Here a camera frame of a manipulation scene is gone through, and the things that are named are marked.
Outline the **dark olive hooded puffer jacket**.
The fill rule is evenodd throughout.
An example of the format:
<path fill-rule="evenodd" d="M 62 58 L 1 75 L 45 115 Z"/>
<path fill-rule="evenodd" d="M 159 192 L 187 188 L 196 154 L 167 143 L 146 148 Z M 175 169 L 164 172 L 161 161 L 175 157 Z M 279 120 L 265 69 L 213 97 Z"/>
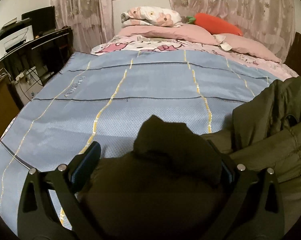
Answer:
<path fill-rule="evenodd" d="M 208 140 L 235 164 L 275 172 L 289 232 L 301 216 L 301 76 L 274 81 L 216 133 L 151 116 L 131 152 L 99 161 L 79 201 L 110 239 L 208 239 L 221 161 Z"/>

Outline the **dark wooden headboard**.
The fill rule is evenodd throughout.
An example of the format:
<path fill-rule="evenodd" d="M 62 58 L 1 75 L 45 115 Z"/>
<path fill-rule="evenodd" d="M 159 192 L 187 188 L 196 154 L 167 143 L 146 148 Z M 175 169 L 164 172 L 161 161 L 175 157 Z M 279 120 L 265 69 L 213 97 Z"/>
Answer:
<path fill-rule="evenodd" d="M 301 34 L 296 32 L 285 64 L 301 76 Z"/>

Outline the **black computer desk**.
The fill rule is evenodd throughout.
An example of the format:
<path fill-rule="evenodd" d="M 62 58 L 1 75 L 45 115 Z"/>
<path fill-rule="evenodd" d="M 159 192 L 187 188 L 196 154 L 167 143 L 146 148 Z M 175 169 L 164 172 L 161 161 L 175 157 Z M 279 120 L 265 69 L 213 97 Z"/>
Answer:
<path fill-rule="evenodd" d="M 74 52 L 73 31 L 62 28 L 40 38 L 29 41 L 12 50 L 0 59 L 0 70 L 11 75 L 12 80 L 25 70 L 37 76 L 45 85 L 67 63 Z"/>

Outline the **white desktop computer tower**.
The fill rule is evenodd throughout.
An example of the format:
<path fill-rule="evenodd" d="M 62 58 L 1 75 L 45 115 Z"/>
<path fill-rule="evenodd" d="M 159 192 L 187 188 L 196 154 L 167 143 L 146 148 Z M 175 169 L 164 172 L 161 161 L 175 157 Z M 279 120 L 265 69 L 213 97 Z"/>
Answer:
<path fill-rule="evenodd" d="M 32 67 L 16 77 L 14 86 L 23 105 L 30 102 L 42 90 L 52 74 L 54 72 L 48 72 L 46 67 Z"/>

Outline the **orange carrot plush pillow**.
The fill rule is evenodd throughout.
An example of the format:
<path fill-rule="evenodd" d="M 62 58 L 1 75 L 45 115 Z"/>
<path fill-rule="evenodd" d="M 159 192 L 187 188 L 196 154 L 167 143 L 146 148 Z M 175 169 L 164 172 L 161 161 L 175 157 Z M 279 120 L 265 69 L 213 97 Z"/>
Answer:
<path fill-rule="evenodd" d="M 243 32 L 235 25 L 209 14 L 197 13 L 195 16 L 187 16 L 188 24 L 195 24 L 206 29 L 210 34 L 234 34 L 243 36 Z"/>

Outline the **black computer monitor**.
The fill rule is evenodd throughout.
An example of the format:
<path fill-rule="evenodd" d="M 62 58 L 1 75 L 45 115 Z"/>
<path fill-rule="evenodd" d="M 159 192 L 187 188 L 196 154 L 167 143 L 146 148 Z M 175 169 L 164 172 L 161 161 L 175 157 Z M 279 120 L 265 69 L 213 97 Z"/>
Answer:
<path fill-rule="evenodd" d="M 21 15 L 21 19 L 31 19 L 34 38 L 42 37 L 56 30 L 55 7 L 49 6 L 29 11 Z"/>

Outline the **pink lace curtain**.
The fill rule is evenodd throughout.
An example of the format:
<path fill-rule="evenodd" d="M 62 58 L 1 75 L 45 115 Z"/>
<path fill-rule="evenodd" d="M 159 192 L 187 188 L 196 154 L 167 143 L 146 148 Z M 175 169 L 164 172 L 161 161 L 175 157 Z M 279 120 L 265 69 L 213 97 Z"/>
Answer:
<path fill-rule="evenodd" d="M 73 47 L 90 53 L 114 36 L 112 0 L 51 0 L 58 28 L 71 27 Z"/>
<path fill-rule="evenodd" d="M 295 37 L 294 0 L 170 0 L 182 16 L 201 12 L 219 17 L 244 37 L 259 41 L 285 61 Z"/>

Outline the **white printer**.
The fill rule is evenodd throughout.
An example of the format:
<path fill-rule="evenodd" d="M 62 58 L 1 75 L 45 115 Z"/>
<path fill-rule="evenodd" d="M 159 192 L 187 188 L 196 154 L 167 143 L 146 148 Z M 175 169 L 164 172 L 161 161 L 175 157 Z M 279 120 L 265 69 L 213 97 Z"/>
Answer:
<path fill-rule="evenodd" d="M 0 59 L 15 48 L 34 39 L 32 20 L 10 21 L 0 30 Z"/>

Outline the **brown wooden side cabinet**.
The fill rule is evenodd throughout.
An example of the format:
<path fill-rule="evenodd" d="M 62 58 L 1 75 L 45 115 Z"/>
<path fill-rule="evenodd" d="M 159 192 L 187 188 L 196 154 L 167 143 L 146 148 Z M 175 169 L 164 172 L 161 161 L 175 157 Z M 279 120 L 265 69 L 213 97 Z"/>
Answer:
<path fill-rule="evenodd" d="M 22 110 L 22 103 L 15 86 L 11 83 L 8 75 L 0 78 L 0 137 L 10 122 Z"/>

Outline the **pink cartoon print bedsheet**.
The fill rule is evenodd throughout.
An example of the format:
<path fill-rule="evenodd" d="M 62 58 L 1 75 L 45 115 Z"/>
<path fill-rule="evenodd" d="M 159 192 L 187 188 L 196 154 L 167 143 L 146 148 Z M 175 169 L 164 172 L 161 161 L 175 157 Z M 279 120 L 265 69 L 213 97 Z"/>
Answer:
<path fill-rule="evenodd" d="M 223 56 L 228 60 L 237 62 L 247 67 L 265 70 L 281 80 L 299 76 L 294 70 L 282 62 L 277 63 L 268 61 L 251 56 L 249 54 L 236 53 L 232 50 L 225 51 L 219 45 L 214 46 L 184 40 L 144 37 L 142 35 L 116 36 L 107 43 L 93 47 L 90 53 L 92 55 L 103 55 L 105 53 L 119 50 L 133 50 L 142 52 L 164 52 L 174 50 L 202 51 Z"/>

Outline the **blue plaid bed blanket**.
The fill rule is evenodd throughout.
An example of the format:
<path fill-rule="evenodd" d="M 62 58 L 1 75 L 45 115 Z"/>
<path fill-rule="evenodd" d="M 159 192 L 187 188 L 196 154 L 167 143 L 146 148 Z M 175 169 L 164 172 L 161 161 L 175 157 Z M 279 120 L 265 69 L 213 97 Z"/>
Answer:
<path fill-rule="evenodd" d="M 17 231 L 30 168 L 69 163 L 89 140 L 102 155 L 133 148 L 142 123 L 156 115 L 196 134 L 221 130 L 233 109 L 281 76 L 269 63 L 240 64 L 204 51 L 75 53 L 22 109 L 0 142 L 0 215 Z"/>

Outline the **pink pillow left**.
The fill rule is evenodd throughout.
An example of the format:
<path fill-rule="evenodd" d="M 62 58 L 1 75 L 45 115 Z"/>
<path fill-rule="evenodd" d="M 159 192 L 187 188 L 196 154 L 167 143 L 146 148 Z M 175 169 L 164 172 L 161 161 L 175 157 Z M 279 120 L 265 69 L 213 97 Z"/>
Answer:
<path fill-rule="evenodd" d="M 118 36 L 142 35 L 144 37 L 168 38 L 208 45 L 219 45 L 219 42 L 206 29 L 193 24 L 181 27 L 157 27 L 134 25 L 122 28 Z"/>

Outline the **pink lace curtain right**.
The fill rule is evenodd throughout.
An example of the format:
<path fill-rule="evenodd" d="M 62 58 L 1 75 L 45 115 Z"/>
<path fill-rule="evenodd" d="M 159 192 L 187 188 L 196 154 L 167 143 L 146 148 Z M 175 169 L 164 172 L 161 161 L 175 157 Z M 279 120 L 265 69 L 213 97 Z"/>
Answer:
<path fill-rule="evenodd" d="M 295 37 L 294 0 L 170 0 L 182 16 L 201 12 L 219 17 L 244 37 L 259 41 L 285 61 Z"/>

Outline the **pink lace curtain left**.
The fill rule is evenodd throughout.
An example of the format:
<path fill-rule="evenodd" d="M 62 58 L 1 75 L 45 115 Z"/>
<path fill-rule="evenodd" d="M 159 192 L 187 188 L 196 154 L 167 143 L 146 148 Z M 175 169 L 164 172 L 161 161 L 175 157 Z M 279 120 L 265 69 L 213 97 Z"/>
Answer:
<path fill-rule="evenodd" d="M 51 0 L 58 28 L 71 27 L 73 47 L 90 53 L 114 36 L 112 0 Z"/>

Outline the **pink pillow right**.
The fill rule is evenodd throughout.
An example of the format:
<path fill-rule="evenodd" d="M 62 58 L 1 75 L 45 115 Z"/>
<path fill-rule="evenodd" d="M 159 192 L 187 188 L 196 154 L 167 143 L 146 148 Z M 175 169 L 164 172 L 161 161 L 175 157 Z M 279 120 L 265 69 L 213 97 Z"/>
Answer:
<path fill-rule="evenodd" d="M 219 46 L 225 51 L 235 51 L 240 54 L 249 54 L 264 60 L 281 63 L 275 54 L 266 48 L 260 42 L 251 40 L 235 34 L 217 34 L 213 35 Z"/>

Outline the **pink pillow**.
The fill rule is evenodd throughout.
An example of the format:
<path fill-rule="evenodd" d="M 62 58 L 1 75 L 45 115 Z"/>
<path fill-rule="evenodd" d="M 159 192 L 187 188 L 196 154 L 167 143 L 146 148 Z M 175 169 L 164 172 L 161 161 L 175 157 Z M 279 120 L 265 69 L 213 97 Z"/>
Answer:
<path fill-rule="evenodd" d="M 219 46 L 225 51 L 235 51 L 240 54 L 249 54 L 264 60 L 281 63 L 275 54 L 266 48 L 260 42 L 251 40 L 235 34 L 217 34 L 213 35 Z"/>
<path fill-rule="evenodd" d="M 206 29 L 193 24 L 181 27 L 157 27 L 134 25 L 122 28 L 118 36 L 142 35 L 144 37 L 168 38 L 208 45 L 219 45 L 219 42 Z"/>

